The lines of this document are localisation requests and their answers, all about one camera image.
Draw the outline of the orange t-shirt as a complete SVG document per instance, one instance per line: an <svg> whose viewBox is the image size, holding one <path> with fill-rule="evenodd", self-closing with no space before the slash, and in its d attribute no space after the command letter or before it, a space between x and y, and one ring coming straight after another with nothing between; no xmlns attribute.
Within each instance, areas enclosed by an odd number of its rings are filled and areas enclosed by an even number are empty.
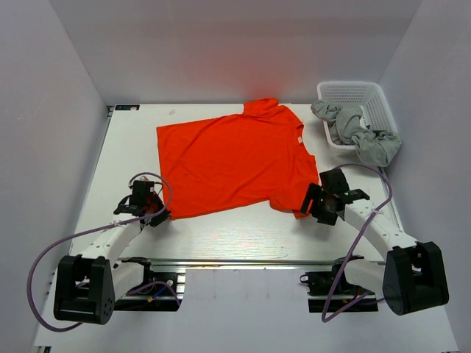
<svg viewBox="0 0 471 353"><path fill-rule="evenodd" d="M173 219L268 202L295 218L316 158L302 139L304 123L277 99L248 101L241 113L156 129L163 198Z"/></svg>

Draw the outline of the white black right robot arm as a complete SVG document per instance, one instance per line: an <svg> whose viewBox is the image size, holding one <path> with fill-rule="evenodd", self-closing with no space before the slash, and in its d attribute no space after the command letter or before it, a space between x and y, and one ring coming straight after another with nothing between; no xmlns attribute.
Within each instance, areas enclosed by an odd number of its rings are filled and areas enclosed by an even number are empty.
<svg viewBox="0 0 471 353"><path fill-rule="evenodd" d="M379 296L396 315L406 315L450 300L441 249L434 242L420 242L396 227L360 189L329 193L308 186L301 211L321 224L334 225L341 218L358 230L347 254L331 269L324 308L337 291L364 292L346 304L362 302L370 293Z"/></svg>

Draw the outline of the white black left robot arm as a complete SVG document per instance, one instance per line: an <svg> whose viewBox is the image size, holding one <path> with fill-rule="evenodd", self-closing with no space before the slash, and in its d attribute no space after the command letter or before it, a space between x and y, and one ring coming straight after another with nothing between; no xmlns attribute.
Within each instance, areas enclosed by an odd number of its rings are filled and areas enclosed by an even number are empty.
<svg viewBox="0 0 471 353"><path fill-rule="evenodd" d="M131 293L148 293L155 286L151 261L143 257L122 260L123 251L144 227L156 227L169 218L159 195L128 196L113 212L126 225L102 232L78 255L63 257L57 268L54 317L79 324L106 324L116 301Z"/></svg>

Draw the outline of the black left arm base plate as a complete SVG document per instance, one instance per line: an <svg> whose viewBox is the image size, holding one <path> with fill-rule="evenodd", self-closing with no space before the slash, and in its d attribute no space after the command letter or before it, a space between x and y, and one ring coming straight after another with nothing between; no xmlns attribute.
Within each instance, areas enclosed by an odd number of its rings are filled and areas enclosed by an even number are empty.
<svg viewBox="0 0 471 353"><path fill-rule="evenodd" d="M183 303L185 290L184 272L149 271L144 282L133 292L118 299L115 311L126 312L177 312Z"/></svg>

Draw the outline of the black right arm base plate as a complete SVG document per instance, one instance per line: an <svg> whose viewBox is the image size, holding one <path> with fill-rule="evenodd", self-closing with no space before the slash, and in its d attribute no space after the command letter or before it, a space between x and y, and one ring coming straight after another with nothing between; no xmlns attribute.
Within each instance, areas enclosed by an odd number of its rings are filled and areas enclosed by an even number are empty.
<svg viewBox="0 0 471 353"><path fill-rule="evenodd" d="M329 271L309 271L300 276L300 283L305 285L308 293L309 313L321 313L333 284L335 275ZM328 313L334 313L351 301L357 299L366 291L356 285L338 284L333 292ZM372 313L378 311L379 299L374 293L363 298L359 303L346 310L347 313Z"/></svg>

